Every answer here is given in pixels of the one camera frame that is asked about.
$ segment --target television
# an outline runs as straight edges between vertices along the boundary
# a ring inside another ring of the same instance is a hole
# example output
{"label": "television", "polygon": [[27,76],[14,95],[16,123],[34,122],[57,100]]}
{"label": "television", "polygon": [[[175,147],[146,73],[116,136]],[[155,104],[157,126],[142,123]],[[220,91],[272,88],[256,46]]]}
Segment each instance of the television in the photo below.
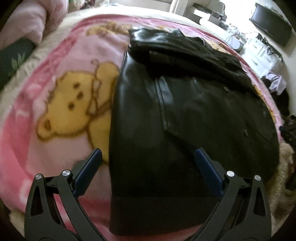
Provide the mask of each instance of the television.
{"label": "television", "polygon": [[256,9],[249,20],[275,42],[285,47],[292,34],[292,27],[281,16],[270,9],[255,4]]}

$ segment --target cartoon bear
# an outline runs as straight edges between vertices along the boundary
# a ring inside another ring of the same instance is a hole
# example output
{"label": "cartoon bear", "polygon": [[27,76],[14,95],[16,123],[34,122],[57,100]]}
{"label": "cartoon bear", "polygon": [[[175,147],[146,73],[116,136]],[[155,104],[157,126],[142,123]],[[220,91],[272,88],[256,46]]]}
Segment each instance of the cartoon bear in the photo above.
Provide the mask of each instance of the cartoon bear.
{"label": "cartoon bear", "polygon": [[96,73],[68,71],[56,80],[45,113],[37,122],[42,141],[53,137],[75,137],[85,131],[92,147],[109,161],[111,107],[119,68],[111,62],[100,63]]}
{"label": "cartoon bear", "polygon": [[105,36],[106,34],[125,34],[128,35],[128,30],[131,29],[130,24],[122,25],[112,21],[108,21],[105,24],[91,26],[86,31],[86,36],[98,35]]}
{"label": "cartoon bear", "polygon": [[210,40],[207,40],[206,39],[206,42],[209,44],[209,45],[211,45],[211,47],[213,48],[213,49],[215,49],[215,50],[218,50],[218,51],[220,51],[220,52],[224,52],[224,53],[229,53],[226,49],[225,49],[225,47],[224,47],[224,45],[223,44],[216,44],[215,42],[213,42],[213,41],[210,41]]}

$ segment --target drawer handle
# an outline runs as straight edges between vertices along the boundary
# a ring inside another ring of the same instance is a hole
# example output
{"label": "drawer handle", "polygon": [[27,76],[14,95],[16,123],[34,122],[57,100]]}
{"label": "drawer handle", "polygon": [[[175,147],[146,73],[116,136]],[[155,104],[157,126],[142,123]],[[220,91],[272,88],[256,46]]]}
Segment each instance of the drawer handle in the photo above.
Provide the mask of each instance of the drawer handle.
{"label": "drawer handle", "polygon": [[[252,60],[252,59],[251,59]],[[256,65],[256,66],[258,66],[258,64],[254,61],[254,60],[252,60],[253,61],[253,63]]]}
{"label": "drawer handle", "polygon": [[267,59],[267,61],[268,61],[268,62],[270,62],[270,63],[271,63],[271,61],[270,61],[270,60],[269,60],[269,59],[268,59],[266,56],[265,56],[265,58]]}

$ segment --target white dresser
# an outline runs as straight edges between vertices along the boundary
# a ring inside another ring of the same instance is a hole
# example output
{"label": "white dresser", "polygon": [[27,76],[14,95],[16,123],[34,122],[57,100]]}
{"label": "white dresser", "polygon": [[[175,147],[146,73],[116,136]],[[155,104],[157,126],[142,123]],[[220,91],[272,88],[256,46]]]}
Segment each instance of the white dresser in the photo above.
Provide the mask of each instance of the white dresser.
{"label": "white dresser", "polygon": [[247,41],[240,55],[260,78],[282,66],[282,59],[277,54],[268,55],[267,46],[256,38]]}

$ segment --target metal screw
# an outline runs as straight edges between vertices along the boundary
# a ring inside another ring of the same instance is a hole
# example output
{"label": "metal screw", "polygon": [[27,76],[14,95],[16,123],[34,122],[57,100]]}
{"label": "metal screw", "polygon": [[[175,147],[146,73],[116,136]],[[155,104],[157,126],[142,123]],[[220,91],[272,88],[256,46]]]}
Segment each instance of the metal screw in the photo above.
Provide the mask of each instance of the metal screw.
{"label": "metal screw", "polygon": [[255,175],[255,179],[256,179],[257,181],[260,181],[260,180],[261,180],[261,177],[258,176],[258,175]]}
{"label": "metal screw", "polygon": [[63,171],[63,176],[69,176],[70,174],[70,171],[69,170],[64,170]]}
{"label": "metal screw", "polygon": [[228,171],[228,172],[227,172],[227,176],[229,176],[229,177],[234,177],[234,172],[233,172],[233,171]]}
{"label": "metal screw", "polygon": [[37,175],[35,176],[35,179],[36,179],[36,180],[39,180],[41,177],[42,177],[41,174],[37,174]]}

